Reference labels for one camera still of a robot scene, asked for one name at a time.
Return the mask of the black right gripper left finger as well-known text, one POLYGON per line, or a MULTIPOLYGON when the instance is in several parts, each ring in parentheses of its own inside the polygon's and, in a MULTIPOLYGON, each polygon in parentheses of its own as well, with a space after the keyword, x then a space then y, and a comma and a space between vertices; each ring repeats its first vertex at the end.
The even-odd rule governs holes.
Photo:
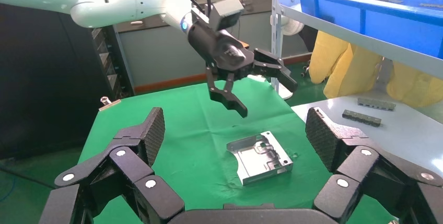
POLYGON ((164 134, 160 107, 141 124, 120 129, 101 153, 56 177, 39 222, 93 223, 121 197, 143 223, 168 223, 184 211, 184 201, 153 170, 164 134))

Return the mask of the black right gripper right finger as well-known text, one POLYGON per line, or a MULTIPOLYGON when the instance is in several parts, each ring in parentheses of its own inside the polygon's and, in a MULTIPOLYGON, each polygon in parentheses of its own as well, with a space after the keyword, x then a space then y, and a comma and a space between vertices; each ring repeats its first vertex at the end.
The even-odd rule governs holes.
POLYGON ((442 223, 442 177, 395 156, 360 129, 307 112, 307 139, 331 177, 313 208, 336 223, 349 220, 362 196, 376 199, 399 223, 442 223))

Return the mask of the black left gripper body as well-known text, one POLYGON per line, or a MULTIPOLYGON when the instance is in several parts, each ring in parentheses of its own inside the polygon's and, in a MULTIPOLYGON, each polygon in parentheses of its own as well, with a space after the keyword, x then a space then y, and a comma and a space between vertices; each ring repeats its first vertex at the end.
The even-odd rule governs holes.
POLYGON ((188 42, 209 67, 216 69, 220 79, 233 73, 234 80, 240 80, 253 71, 253 52, 225 29, 215 31, 197 21, 188 32, 188 42))

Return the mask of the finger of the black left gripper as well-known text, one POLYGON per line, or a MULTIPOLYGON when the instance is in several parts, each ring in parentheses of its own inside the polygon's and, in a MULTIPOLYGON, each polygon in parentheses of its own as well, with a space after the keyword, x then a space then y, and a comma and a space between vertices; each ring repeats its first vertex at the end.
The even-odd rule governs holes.
POLYGON ((247 107, 232 92, 235 81, 235 74, 231 72, 227 73, 223 89, 219 89, 216 87, 216 78, 218 78, 217 68, 208 66, 207 86, 210 99, 216 102, 220 102, 228 110, 235 110, 242 118, 247 117, 247 107))
POLYGON ((254 49, 253 53, 253 74, 276 78, 290 92, 296 91, 298 84, 282 59, 261 49, 254 49))

